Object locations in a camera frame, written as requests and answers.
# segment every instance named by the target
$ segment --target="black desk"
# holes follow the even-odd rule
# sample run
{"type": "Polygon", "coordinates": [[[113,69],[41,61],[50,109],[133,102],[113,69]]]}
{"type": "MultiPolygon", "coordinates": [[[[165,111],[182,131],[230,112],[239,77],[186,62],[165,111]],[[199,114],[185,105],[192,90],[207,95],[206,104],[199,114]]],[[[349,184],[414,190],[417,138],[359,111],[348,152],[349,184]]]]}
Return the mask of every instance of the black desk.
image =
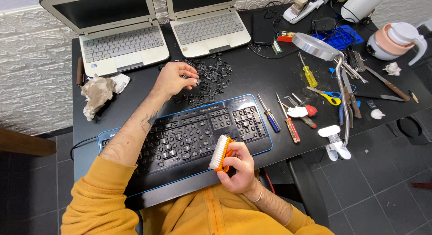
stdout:
{"type": "MultiPolygon", "coordinates": [[[[251,11],[239,12],[243,22],[246,24],[249,32],[251,32],[251,11]]],[[[280,28],[293,32],[307,33],[310,29],[310,21],[315,12],[305,17],[299,23],[291,25],[288,23],[280,24],[280,28]]],[[[334,17],[334,12],[329,5],[320,8],[320,11],[314,17],[315,20],[322,17],[334,17]]],[[[372,34],[363,25],[351,25],[357,33],[365,40],[372,34]]],[[[169,48],[171,58],[170,61],[182,59],[182,55],[178,46],[176,46],[175,38],[168,24],[162,25],[162,31],[165,36],[167,46],[169,48]]],[[[362,55],[367,55],[364,50],[365,43],[355,45],[362,55]]],[[[72,64],[73,64],[73,84],[76,79],[76,65],[78,58],[81,56],[79,51],[78,39],[72,40],[72,64]]],[[[318,88],[321,90],[339,91],[336,79],[330,77],[328,72],[329,67],[335,67],[333,62],[323,61],[315,58],[312,55],[304,53],[305,62],[310,66],[310,69],[315,72],[315,77],[318,81],[318,88]]],[[[337,125],[339,122],[338,106],[332,106],[322,96],[306,89],[308,85],[302,65],[296,53],[283,57],[281,59],[265,59],[253,53],[247,48],[247,45],[229,50],[223,53],[224,61],[228,61],[233,67],[233,74],[230,79],[233,83],[230,87],[224,89],[223,94],[216,96],[216,100],[225,100],[232,97],[252,94],[256,96],[260,94],[267,107],[273,110],[273,114],[281,123],[282,130],[280,133],[275,133],[268,122],[266,122],[271,138],[273,139],[273,149],[266,153],[259,154],[254,157],[255,168],[268,166],[270,164],[288,159],[290,157],[300,155],[304,152],[314,150],[329,144],[327,138],[322,138],[318,135],[317,130],[330,125],[337,125]],[[308,100],[310,105],[317,108],[317,116],[312,117],[313,121],[318,125],[317,129],[311,129],[301,120],[294,120],[301,142],[295,144],[284,124],[283,113],[276,101],[275,92],[280,96],[290,95],[295,93],[303,100],[308,100]]],[[[366,98],[357,97],[357,100],[362,101],[360,111],[362,119],[354,119],[354,129],[351,130],[350,136],[359,134],[366,130],[384,125],[386,123],[408,116],[418,111],[424,110],[432,106],[432,96],[424,87],[423,83],[408,67],[408,61],[413,58],[413,53],[408,53],[396,61],[403,69],[400,77],[386,75],[383,69],[388,62],[381,61],[375,57],[367,57],[365,64],[378,73],[382,74],[386,79],[394,83],[398,88],[407,94],[408,89],[412,89],[417,95],[420,103],[415,103],[411,100],[406,103],[389,101],[389,100],[374,100],[380,110],[386,114],[381,120],[375,120],[370,117],[370,109],[366,104],[366,98]]],[[[121,93],[113,97],[98,112],[98,116],[92,122],[88,122],[83,114],[83,108],[86,104],[85,98],[80,95],[80,88],[73,87],[73,139],[74,143],[78,143],[86,138],[96,136],[100,132],[121,127],[129,116],[134,112],[138,105],[146,98],[152,89],[154,82],[159,74],[158,67],[146,67],[140,70],[127,73],[131,77],[131,81],[127,88],[121,93]]],[[[362,84],[360,80],[351,80],[351,83],[357,87],[360,92],[373,91],[375,93],[394,95],[381,81],[369,72],[362,73],[362,76],[369,81],[368,84],[362,84]]],[[[180,94],[196,93],[199,89],[192,91],[182,90],[180,94]]],[[[159,112],[160,116],[175,113],[185,110],[190,106],[185,101],[176,105],[173,100],[165,103],[159,112]]],[[[83,146],[75,149],[75,181],[84,176],[89,170],[93,160],[99,154],[96,141],[88,142],[83,146]]],[[[205,172],[200,175],[181,180],[162,188],[158,188],[141,195],[134,196],[133,199],[127,199],[127,206],[132,209],[140,209],[143,206],[152,206],[168,199],[190,193],[197,189],[209,186],[219,182],[215,172],[205,172]]]]}

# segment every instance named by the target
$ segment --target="laptop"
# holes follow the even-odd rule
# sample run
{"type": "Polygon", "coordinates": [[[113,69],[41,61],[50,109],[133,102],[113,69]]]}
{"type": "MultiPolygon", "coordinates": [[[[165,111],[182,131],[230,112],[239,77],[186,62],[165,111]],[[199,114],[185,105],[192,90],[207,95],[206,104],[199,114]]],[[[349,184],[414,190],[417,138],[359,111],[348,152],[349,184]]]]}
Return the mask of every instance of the laptop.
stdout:
{"type": "Polygon", "coordinates": [[[251,36],[233,7],[236,0],[166,0],[170,25],[186,58],[247,44],[251,36]]]}
{"type": "Polygon", "coordinates": [[[86,75],[123,72],[164,61],[169,51],[153,0],[39,0],[81,34],[86,75]]]}

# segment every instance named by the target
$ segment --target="orange brush handle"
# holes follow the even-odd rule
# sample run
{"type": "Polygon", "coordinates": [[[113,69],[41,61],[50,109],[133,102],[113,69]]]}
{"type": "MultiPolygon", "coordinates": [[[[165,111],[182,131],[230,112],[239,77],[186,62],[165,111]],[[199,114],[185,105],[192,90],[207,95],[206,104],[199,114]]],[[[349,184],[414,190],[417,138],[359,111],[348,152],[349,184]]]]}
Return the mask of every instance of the orange brush handle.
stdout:
{"type": "Polygon", "coordinates": [[[223,164],[223,160],[225,159],[225,157],[229,156],[232,154],[232,150],[229,150],[228,152],[226,151],[228,149],[228,144],[230,144],[231,142],[234,142],[231,138],[228,137],[228,141],[225,144],[225,149],[223,151],[223,155],[222,155],[222,160],[220,160],[219,163],[219,167],[215,169],[215,171],[223,171],[223,172],[228,172],[228,170],[230,169],[230,166],[225,166],[225,168],[222,168],[222,164],[223,164]]]}

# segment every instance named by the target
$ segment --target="touchpad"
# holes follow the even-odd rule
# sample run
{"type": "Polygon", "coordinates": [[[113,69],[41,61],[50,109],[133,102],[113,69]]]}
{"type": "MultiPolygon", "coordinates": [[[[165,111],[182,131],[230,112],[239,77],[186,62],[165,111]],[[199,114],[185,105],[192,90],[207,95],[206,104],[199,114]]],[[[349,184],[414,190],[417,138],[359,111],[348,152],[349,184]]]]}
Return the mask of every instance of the touchpad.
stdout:
{"type": "Polygon", "coordinates": [[[228,49],[231,48],[226,37],[220,37],[220,38],[216,38],[216,39],[212,39],[212,40],[206,40],[206,44],[207,44],[207,49],[210,51],[210,53],[212,51],[219,52],[219,51],[221,51],[221,50],[219,50],[220,48],[228,48],[228,49]]]}
{"type": "Polygon", "coordinates": [[[118,72],[143,65],[143,59],[141,58],[140,53],[133,53],[115,58],[115,66],[118,72]]]}

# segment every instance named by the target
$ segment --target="man's left hand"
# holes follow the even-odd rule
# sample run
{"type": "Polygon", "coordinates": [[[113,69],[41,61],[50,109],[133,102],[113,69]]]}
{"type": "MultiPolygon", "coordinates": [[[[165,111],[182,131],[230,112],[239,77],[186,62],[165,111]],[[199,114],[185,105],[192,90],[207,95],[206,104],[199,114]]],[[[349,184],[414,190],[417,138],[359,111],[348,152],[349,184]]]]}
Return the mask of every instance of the man's left hand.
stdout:
{"type": "Polygon", "coordinates": [[[178,94],[181,89],[188,90],[197,86],[197,70],[184,62],[168,62],[162,68],[158,79],[156,80],[154,90],[159,94],[165,94],[169,100],[171,96],[178,94]],[[184,79],[181,76],[186,75],[189,78],[184,79]]]}

